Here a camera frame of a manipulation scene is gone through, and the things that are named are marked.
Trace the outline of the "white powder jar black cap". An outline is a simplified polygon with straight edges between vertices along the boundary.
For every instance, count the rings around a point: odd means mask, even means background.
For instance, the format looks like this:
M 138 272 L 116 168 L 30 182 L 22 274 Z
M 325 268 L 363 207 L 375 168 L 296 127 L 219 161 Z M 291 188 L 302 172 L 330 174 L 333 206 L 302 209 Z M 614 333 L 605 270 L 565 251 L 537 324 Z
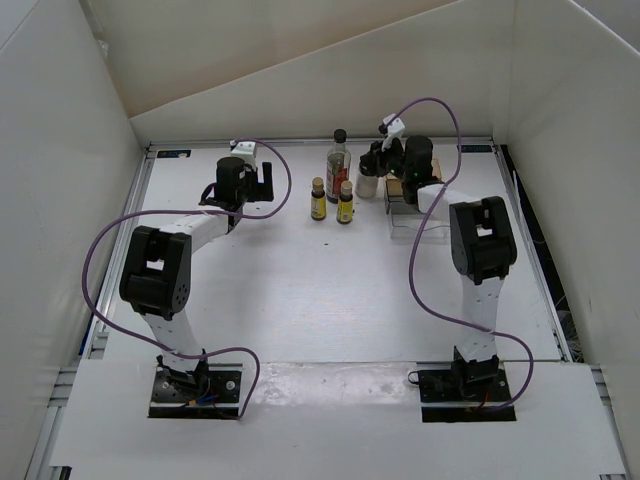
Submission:
M 359 198 L 369 199 L 376 195 L 378 188 L 378 178 L 376 176 L 358 173 L 356 179 L 355 193 Z

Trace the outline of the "tall clear chili bottle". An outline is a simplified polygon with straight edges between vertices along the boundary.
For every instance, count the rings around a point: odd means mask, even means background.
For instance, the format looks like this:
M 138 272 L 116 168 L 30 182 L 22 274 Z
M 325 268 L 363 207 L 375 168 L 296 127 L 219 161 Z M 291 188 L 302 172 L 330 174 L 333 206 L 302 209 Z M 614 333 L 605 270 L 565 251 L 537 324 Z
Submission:
M 351 153 L 346 146 L 347 132 L 344 129 L 336 129 L 333 140 L 326 157 L 326 196 L 330 203 L 336 204 L 342 183 L 349 179 Z

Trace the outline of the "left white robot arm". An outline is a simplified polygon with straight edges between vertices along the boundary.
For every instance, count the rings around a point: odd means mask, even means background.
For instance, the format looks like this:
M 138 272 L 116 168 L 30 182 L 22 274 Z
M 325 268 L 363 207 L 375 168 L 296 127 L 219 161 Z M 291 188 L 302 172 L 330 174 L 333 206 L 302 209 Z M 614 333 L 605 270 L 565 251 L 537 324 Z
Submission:
M 200 248 L 229 234 L 240 222 L 244 205 L 274 200 L 273 168 L 258 169 L 239 156 L 216 165 L 216 181 L 202 200 L 212 214 L 196 213 L 161 228 L 134 229 L 119 285 L 123 301 L 149 325 L 162 344 L 159 363 L 176 375 L 175 388 L 188 400 L 206 395 L 210 377 L 202 370 L 204 354 L 191 329 L 186 304 L 191 293 L 192 256 Z

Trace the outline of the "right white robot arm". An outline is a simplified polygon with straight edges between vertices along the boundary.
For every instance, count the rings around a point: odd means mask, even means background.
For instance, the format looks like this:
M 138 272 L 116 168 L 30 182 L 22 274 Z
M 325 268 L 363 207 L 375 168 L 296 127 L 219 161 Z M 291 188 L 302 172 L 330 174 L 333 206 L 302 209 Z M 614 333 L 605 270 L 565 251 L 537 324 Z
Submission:
M 467 365 L 450 373 L 449 387 L 470 400 L 486 384 L 483 372 L 470 364 L 497 359 L 498 300 L 517 259 L 506 204 L 499 196 L 479 198 L 449 188 L 434 174 L 432 141 L 421 135 L 372 143 L 360 157 L 359 170 L 363 178 L 396 177 L 407 205 L 449 225 L 452 261 L 462 282 L 461 318 L 449 321 L 467 330 L 454 347 L 454 358 Z

